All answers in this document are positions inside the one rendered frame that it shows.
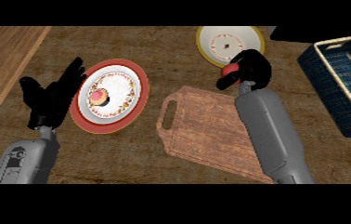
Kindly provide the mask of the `dark blue wicker basket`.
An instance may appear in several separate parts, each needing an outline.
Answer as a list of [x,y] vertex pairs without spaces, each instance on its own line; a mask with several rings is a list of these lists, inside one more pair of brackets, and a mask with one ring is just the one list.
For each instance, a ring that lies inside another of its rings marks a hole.
[[351,36],[314,43],[298,63],[336,127],[351,138]]

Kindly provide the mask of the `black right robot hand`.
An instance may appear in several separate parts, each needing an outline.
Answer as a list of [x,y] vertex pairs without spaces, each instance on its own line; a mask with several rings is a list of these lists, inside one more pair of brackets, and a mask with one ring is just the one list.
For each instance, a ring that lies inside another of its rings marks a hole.
[[[231,59],[230,63],[239,64],[239,75],[240,81],[237,84],[243,82],[252,82],[251,86],[252,90],[262,89],[267,87],[271,78],[271,65],[261,54],[261,52],[255,49],[243,50]],[[217,81],[217,88],[220,90],[225,90],[230,86],[223,84],[223,76]]]

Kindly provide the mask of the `pale wooden board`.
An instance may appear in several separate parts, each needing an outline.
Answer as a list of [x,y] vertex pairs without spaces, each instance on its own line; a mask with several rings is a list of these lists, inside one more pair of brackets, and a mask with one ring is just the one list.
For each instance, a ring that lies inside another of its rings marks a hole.
[[0,26],[0,104],[26,68],[48,30],[50,26]]

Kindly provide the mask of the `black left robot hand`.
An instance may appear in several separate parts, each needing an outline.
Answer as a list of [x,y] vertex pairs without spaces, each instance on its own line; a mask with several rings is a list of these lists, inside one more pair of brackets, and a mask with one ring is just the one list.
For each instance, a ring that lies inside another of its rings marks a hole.
[[69,64],[59,80],[51,82],[47,87],[41,87],[31,77],[20,78],[19,85],[22,87],[23,102],[31,109],[29,129],[35,129],[43,125],[51,129],[60,126],[72,98],[85,79],[85,68],[79,57]]

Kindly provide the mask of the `black appliance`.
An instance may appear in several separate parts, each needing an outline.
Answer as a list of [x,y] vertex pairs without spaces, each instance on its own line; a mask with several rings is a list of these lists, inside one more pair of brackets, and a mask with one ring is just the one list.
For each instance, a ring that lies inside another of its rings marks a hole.
[[276,41],[312,44],[351,36],[351,26],[270,26],[268,36]]

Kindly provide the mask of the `pink frosted cupcake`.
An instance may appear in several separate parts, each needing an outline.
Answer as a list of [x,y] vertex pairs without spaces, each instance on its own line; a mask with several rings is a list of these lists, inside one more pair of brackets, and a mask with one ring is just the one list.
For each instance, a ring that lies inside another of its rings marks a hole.
[[107,91],[103,88],[97,88],[88,95],[88,104],[91,106],[106,106],[109,103]]

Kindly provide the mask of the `red-rimmed white plate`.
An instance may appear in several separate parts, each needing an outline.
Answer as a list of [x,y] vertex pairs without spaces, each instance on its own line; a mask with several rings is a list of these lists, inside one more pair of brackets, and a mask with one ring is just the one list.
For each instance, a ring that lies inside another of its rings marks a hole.
[[[74,123],[91,134],[122,129],[140,115],[147,101],[147,78],[141,67],[127,59],[109,59],[87,69],[87,79],[69,105]],[[94,89],[107,91],[106,106],[91,106]]]

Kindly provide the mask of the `yellow-rimmed white plate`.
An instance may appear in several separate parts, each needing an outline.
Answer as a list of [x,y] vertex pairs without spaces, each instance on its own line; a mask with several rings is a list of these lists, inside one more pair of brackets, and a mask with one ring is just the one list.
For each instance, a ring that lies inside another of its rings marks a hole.
[[205,60],[223,68],[243,50],[264,53],[264,37],[253,26],[202,26],[196,32],[196,47]]

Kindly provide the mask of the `red bell pepper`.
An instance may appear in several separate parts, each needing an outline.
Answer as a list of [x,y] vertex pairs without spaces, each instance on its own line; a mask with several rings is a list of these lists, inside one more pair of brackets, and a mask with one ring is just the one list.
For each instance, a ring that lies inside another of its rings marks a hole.
[[239,64],[230,63],[221,69],[223,76],[223,84],[225,86],[231,86],[239,83],[240,75],[239,75]]

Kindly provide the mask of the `brown wooden cutting board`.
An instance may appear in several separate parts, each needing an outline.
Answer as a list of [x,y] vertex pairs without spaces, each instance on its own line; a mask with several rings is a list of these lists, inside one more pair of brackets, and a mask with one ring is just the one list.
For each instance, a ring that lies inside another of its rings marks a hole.
[[183,86],[165,97],[156,131],[168,155],[271,183],[261,169],[233,97]]

